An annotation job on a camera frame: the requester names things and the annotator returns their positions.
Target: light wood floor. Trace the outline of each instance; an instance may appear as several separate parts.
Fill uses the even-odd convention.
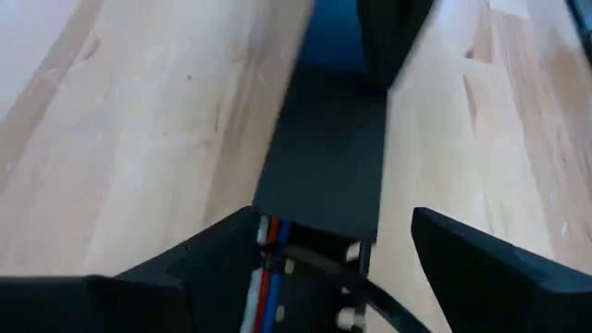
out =
[[[561,0],[444,0],[432,14],[390,96],[370,275],[445,332],[416,206],[592,274],[592,80]]]
[[[0,274],[116,274],[249,204],[311,4],[3,2]],[[439,1],[390,96],[371,278],[449,330],[415,206],[592,273],[591,92],[562,0]]]
[[[116,274],[251,203],[312,0],[0,6],[0,275]]]

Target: red wire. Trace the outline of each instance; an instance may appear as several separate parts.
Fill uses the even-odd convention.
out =
[[[271,226],[269,226],[269,233],[267,234],[267,242],[274,242],[278,238],[279,232],[279,218],[271,218]],[[266,259],[270,260],[272,254],[268,254]],[[255,317],[255,330],[254,333],[261,332],[263,325],[263,317],[265,315],[265,305],[267,304],[267,294],[269,293],[269,280],[271,275],[265,269],[261,278],[261,289],[259,290],[259,303],[257,304],[257,316]]]

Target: white wire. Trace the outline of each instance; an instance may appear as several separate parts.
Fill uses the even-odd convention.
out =
[[[257,232],[257,242],[259,245],[265,244],[268,228],[269,218],[267,216],[261,216],[259,231]],[[247,293],[247,303],[244,308],[244,315],[242,316],[240,333],[253,333],[255,318],[257,317],[257,305],[259,304],[259,290],[261,289],[262,275],[262,268],[255,269],[251,274],[251,285],[249,286],[249,292]]]

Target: black cable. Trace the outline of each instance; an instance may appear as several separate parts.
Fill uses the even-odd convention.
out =
[[[325,256],[297,245],[286,244],[278,246],[276,243],[267,244],[263,247],[266,252],[279,251],[283,255],[305,265],[312,266],[327,274],[330,278],[345,287],[350,293],[372,306],[389,324],[395,327],[400,333],[429,332],[415,316],[404,306],[397,302],[392,296],[379,288],[377,285],[352,272],[349,268],[337,263]]]

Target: black panel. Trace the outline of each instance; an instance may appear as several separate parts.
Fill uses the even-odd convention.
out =
[[[368,81],[386,91],[399,75],[434,0],[358,0]]]
[[[412,233],[454,332],[592,331],[592,277],[426,208]]]
[[[261,214],[376,237],[386,97],[361,86],[298,65],[254,200]]]
[[[175,248],[121,274],[138,282],[183,282],[199,332],[237,332],[252,271],[260,265],[259,215],[243,208]]]
[[[2,278],[2,332],[193,332],[187,294],[108,277]]]

